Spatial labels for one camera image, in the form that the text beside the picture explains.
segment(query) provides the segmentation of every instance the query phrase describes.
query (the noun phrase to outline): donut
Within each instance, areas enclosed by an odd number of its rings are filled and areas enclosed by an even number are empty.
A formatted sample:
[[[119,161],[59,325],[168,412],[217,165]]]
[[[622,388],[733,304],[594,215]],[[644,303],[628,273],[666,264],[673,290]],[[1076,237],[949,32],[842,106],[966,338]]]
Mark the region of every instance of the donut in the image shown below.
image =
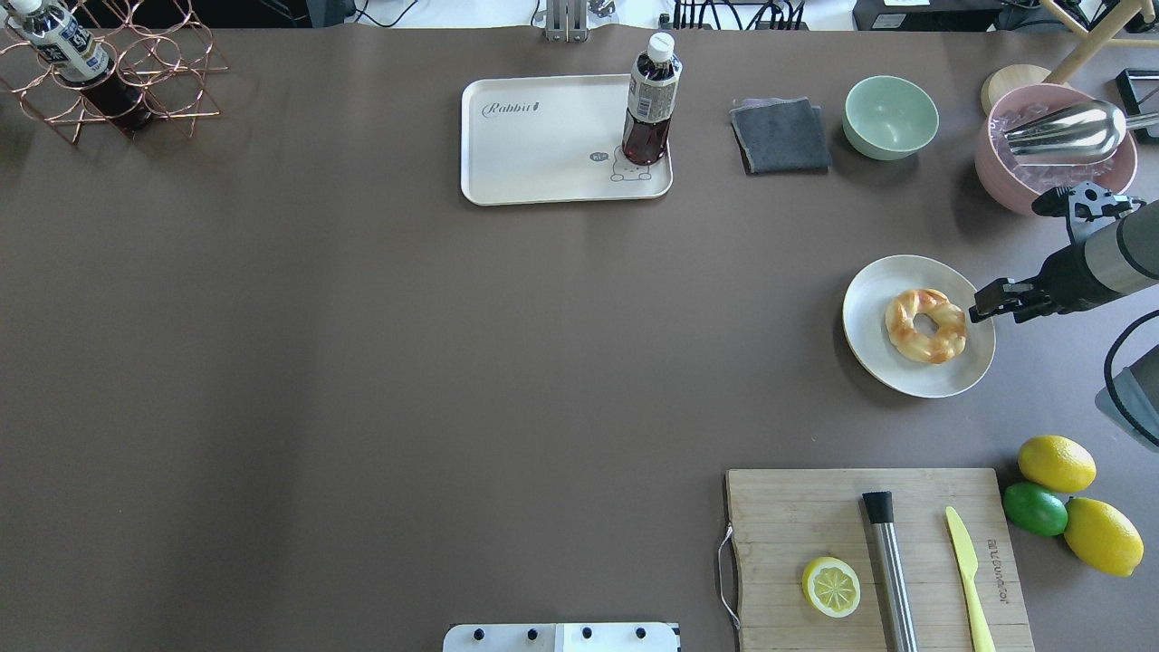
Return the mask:
[[[914,329],[913,317],[918,314],[933,318],[938,332],[931,337]],[[889,301],[885,331],[889,342],[905,358],[941,365],[965,349],[965,313],[938,290],[906,290]]]

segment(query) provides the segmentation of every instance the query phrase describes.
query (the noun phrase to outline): citrus fruit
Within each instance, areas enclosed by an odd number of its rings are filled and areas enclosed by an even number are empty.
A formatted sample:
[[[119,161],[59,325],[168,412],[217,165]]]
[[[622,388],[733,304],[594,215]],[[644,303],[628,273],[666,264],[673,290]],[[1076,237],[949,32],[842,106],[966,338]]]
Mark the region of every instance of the citrus fruit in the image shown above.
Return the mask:
[[[1034,483],[1016,483],[1003,493],[1003,511],[1012,523],[1038,536],[1066,529],[1066,506],[1050,490]]]
[[[1072,498],[1063,539],[1079,559],[1111,576],[1128,577],[1143,561],[1143,539],[1122,512],[1101,500]]]
[[[804,567],[801,588],[822,614],[844,618],[861,603],[861,583],[848,564],[836,557],[818,557]]]
[[[1018,452],[1018,468],[1026,479],[1057,491],[1074,493],[1094,482],[1094,459],[1078,444],[1058,435],[1032,438]]]

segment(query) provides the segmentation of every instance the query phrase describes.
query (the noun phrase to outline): green bowl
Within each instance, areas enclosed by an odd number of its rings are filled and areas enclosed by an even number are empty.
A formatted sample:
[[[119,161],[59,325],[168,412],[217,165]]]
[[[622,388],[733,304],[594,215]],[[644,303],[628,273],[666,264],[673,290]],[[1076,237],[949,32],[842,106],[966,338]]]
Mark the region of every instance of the green bowl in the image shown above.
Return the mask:
[[[841,126],[857,151],[880,161],[897,160],[933,140],[938,107],[912,81],[870,76],[850,89]]]

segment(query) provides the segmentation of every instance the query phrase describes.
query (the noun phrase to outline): cloth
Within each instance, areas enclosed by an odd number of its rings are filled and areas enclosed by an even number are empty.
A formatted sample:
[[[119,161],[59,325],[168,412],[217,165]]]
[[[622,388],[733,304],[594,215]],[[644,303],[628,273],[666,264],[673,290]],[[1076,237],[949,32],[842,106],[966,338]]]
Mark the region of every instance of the cloth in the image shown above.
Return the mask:
[[[821,107],[809,104],[808,97],[743,100],[729,116],[749,174],[833,164]]]

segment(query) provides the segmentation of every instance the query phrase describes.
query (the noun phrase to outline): black muddler tip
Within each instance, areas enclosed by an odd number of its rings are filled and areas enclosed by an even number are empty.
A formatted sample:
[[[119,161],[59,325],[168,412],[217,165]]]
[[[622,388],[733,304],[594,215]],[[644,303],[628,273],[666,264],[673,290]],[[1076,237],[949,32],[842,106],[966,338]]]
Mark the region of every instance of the black muddler tip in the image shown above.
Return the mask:
[[[894,522],[894,495],[888,491],[874,491],[862,493],[861,500],[866,501],[866,512],[869,513],[869,522],[892,523]]]

